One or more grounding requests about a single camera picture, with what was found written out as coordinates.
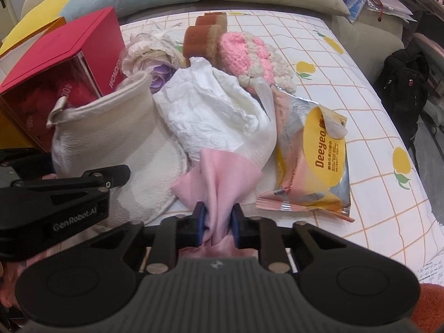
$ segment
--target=wet wipes package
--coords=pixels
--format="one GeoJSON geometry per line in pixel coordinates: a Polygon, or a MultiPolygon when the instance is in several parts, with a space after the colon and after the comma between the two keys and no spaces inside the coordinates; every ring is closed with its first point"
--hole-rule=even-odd
{"type": "Polygon", "coordinates": [[[318,210],[350,218],[347,119],[316,102],[272,87],[277,127],[277,187],[256,208],[318,210]]]}

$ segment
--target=purple flower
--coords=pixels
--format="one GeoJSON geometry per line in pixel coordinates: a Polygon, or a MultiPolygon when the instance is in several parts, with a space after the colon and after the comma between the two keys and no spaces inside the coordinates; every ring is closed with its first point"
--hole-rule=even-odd
{"type": "Polygon", "coordinates": [[[153,94],[157,93],[162,86],[164,86],[165,83],[171,79],[175,72],[176,69],[167,64],[156,66],[151,72],[153,77],[153,82],[150,86],[151,92],[153,94]]]}

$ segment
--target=red plush item inside box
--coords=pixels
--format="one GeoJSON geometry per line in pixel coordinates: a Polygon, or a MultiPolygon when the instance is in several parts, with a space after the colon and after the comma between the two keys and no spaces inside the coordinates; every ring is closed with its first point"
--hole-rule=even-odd
{"type": "Polygon", "coordinates": [[[6,91],[2,97],[11,110],[10,117],[25,134],[44,150],[51,149],[54,129],[46,122],[57,100],[67,97],[66,108],[77,108],[99,98],[78,57],[65,61],[19,86],[6,91]]]}

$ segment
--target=yellow fruit print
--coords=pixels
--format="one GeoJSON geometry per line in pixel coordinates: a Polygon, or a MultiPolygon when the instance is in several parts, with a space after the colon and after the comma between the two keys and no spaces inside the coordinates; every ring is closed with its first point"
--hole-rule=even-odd
{"type": "Polygon", "coordinates": [[[316,68],[313,64],[310,64],[305,61],[299,61],[296,64],[296,75],[298,75],[301,79],[311,80],[311,74],[316,71],[316,68]]]}
{"type": "Polygon", "coordinates": [[[244,16],[244,15],[249,15],[246,12],[229,12],[228,15],[230,16],[244,16]]]}
{"type": "Polygon", "coordinates": [[[405,187],[404,184],[407,184],[410,180],[406,177],[406,174],[412,171],[412,166],[410,165],[407,152],[400,147],[395,148],[393,151],[393,168],[393,174],[395,174],[399,186],[403,189],[410,190],[410,188],[405,187]]]}
{"type": "Polygon", "coordinates": [[[327,37],[321,34],[320,32],[317,32],[316,30],[314,30],[314,32],[316,32],[320,37],[322,37],[324,41],[327,44],[329,44],[333,48],[333,50],[335,50],[339,55],[342,55],[344,53],[342,47],[340,47],[339,44],[336,41],[334,41],[331,37],[327,37]]]}

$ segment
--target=orange knitted fabric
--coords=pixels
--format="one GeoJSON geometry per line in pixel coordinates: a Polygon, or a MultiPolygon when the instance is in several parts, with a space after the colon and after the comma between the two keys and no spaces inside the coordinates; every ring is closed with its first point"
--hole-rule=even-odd
{"type": "Polygon", "coordinates": [[[222,34],[219,25],[190,26],[185,32],[182,47],[186,65],[190,66],[190,57],[204,57],[217,67],[218,42],[222,34]]]}
{"type": "Polygon", "coordinates": [[[219,25],[223,33],[226,33],[228,20],[225,12],[210,12],[203,16],[198,16],[196,26],[199,25],[219,25]]]}
{"type": "Polygon", "coordinates": [[[424,332],[433,333],[444,324],[444,287],[436,284],[420,284],[418,305],[412,321],[424,332]]]}

